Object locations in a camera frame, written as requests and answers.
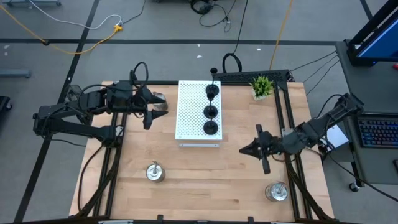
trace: monitor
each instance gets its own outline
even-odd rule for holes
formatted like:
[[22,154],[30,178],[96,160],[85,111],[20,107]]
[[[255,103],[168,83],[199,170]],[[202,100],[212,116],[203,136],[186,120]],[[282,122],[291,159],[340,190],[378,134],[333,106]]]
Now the monitor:
[[353,66],[398,62],[398,1],[389,0],[348,42]]

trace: metal canister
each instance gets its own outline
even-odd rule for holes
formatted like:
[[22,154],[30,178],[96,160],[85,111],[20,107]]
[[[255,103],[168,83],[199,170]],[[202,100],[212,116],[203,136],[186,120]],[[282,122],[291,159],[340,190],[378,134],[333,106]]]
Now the metal canister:
[[169,106],[168,106],[167,101],[166,101],[166,96],[163,95],[162,93],[156,93],[156,92],[154,92],[154,96],[159,97],[160,99],[163,99],[165,101],[164,103],[155,103],[154,104],[155,110],[167,111]]
[[149,165],[146,171],[147,178],[155,183],[160,183],[166,177],[164,169],[154,161],[153,164]]
[[266,187],[266,197],[271,202],[281,202],[287,198],[287,186],[285,183],[278,182]]

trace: small plant pot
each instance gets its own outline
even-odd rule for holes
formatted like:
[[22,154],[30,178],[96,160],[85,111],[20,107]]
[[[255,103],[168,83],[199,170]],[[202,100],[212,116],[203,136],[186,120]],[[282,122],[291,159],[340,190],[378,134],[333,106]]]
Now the small plant pot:
[[254,90],[251,90],[251,93],[253,95],[254,100],[256,100],[256,101],[263,100],[263,99],[267,98],[267,96],[256,97],[256,92],[254,92]]

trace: yellow cable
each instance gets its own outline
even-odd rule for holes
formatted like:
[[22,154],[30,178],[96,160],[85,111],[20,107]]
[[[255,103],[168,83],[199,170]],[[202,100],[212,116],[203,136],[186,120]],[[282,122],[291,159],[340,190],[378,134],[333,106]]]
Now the yellow cable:
[[[44,40],[43,38],[39,37],[37,34],[35,34],[33,31],[31,31],[29,28],[27,28],[24,24],[22,24],[21,22],[19,22],[19,21],[6,9],[6,8],[4,8],[4,6],[0,6],[0,9],[2,9],[4,12],[6,12],[6,14],[7,14],[9,17],[11,17],[12,20],[14,20],[18,25],[20,25],[22,28],[24,28],[28,33],[30,33],[31,35],[33,35],[34,37],[36,37],[37,39],[39,39],[41,42],[45,43],[45,40]],[[65,54],[80,55],[80,54],[84,54],[84,53],[87,53],[87,52],[93,50],[98,44],[101,44],[101,43],[103,43],[103,42],[109,40],[109,39],[112,38],[117,32],[122,31],[122,30],[123,30],[123,28],[122,28],[121,26],[115,25],[114,31],[113,31],[113,33],[112,33],[109,37],[107,37],[107,38],[105,38],[105,39],[99,41],[99,42],[96,43],[94,46],[92,46],[92,47],[90,47],[89,49],[84,50],[84,51],[82,51],[82,52],[69,52],[69,51],[66,51],[66,50],[63,50],[63,49],[57,47],[56,45],[52,45],[52,44],[50,45],[50,47],[52,47],[52,48],[54,48],[54,49],[56,49],[56,50],[59,50],[59,51],[65,53]]]
[[272,68],[272,63],[274,62],[275,53],[276,53],[276,50],[278,49],[279,40],[282,37],[282,33],[285,29],[285,24],[286,24],[287,18],[289,16],[290,10],[292,8],[292,5],[293,5],[293,0],[290,0],[289,7],[287,8],[287,11],[286,11],[285,19],[282,23],[282,27],[280,28],[278,39],[276,40],[274,53],[272,54],[271,63],[269,64],[269,70],[271,70],[271,68]]
[[4,8],[4,6],[0,6],[0,9],[2,9],[4,12],[7,13],[7,15],[9,17],[11,17],[11,19],[13,19],[16,23],[18,23],[18,25],[20,25],[22,28],[24,28],[27,32],[29,32],[30,34],[32,34],[34,37],[36,37],[37,39],[39,39],[41,42],[45,42],[43,38],[39,37],[38,35],[36,35],[35,33],[33,33],[30,29],[28,29],[24,24],[21,24],[9,11],[7,11],[6,8]]

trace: white pegboard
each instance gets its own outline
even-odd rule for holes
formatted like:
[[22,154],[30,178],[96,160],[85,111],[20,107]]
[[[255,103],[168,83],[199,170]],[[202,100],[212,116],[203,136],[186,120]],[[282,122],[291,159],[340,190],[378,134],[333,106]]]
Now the white pegboard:
[[205,117],[203,110],[210,105],[206,87],[211,81],[179,81],[177,121],[175,124],[176,140],[222,140],[222,112],[221,112],[221,83],[215,81],[220,92],[214,97],[211,105],[215,106],[218,114],[213,121],[218,125],[216,134],[209,135],[203,130],[203,125],[210,119]]

